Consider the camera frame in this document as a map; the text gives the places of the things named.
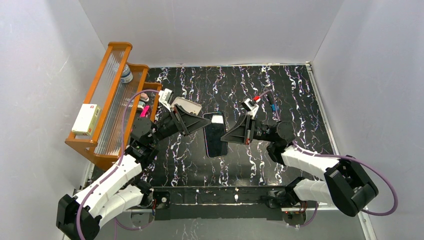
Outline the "black phone case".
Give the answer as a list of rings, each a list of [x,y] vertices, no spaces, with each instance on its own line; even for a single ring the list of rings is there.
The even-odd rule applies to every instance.
[[[226,134],[225,118],[222,112],[204,113],[203,117],[211,123],[203,128],[206,155],[209,158],[223,157],[228,154],[228,143],[221,141]]]

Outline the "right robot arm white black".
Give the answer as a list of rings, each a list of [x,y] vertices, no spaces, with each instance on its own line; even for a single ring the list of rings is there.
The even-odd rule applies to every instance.
[[[275,163],[296,168],[316,177],[298,177],[283,191],[270,195],[284,204],[314,201],[336,206],[349,217],[356,216],[378,196],[379,190],[364,168],[349,156],[324,156],[295,144],[293,126],[287,121],[268,125],[243,115],[221,137],[228,143],[249,145],[253,140],[266,141],[266,150]]]

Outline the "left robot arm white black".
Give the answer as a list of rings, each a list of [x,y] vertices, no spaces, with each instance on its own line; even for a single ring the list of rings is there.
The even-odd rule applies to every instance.
[[[152,203],[152,187],[140,180],[140,174],[157,156],[158,143],[177,133],[189,136],[210,124],[211,120],[178,104],[158,122],[136,118],[130,143],[122,148],[118,161],[85,189],[59,200],[56,227],[71,240],[93,240],[105,223],[123,211]]]

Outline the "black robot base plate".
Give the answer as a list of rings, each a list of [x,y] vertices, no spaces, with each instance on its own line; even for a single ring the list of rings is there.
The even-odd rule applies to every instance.
[[[157,221],[179,219],[267,219],[304,222],[316,203],[285,199],[283,186],[154,187],[132,214],[155,213]]]

